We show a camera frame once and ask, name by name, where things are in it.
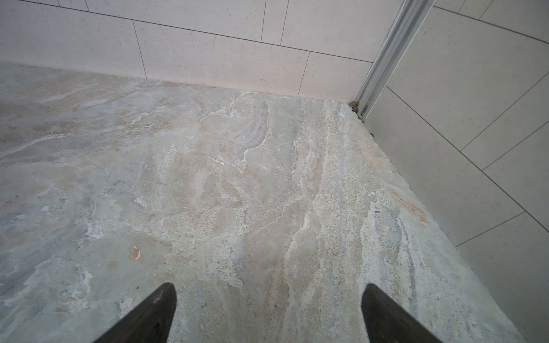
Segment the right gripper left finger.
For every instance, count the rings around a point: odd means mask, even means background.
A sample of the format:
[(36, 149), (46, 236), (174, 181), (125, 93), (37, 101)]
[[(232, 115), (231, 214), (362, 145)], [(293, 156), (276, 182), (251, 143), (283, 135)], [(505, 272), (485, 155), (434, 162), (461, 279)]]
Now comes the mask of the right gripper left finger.
[(95, 342), (167, 342), (176, 308), (175, 286), (166, 282)]

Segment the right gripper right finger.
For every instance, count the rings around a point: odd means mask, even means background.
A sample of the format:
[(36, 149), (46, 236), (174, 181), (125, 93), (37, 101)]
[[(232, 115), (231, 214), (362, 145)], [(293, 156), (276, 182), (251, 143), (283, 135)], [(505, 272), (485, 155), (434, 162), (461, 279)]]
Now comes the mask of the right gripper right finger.
[(441, 343), (433, 333), (373, 283), (367, 284), (363, 292), (361, 310), (371, 343)]

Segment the right aluminium corner post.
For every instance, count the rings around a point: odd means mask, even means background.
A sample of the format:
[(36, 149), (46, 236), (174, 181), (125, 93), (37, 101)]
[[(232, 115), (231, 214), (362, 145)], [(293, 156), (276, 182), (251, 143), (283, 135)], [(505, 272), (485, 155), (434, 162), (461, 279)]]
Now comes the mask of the right aluminium corner post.
[(365, 78), (353, 109), (365, 122), (410, 43), (433, 8), (434, 0), (405, 0)]

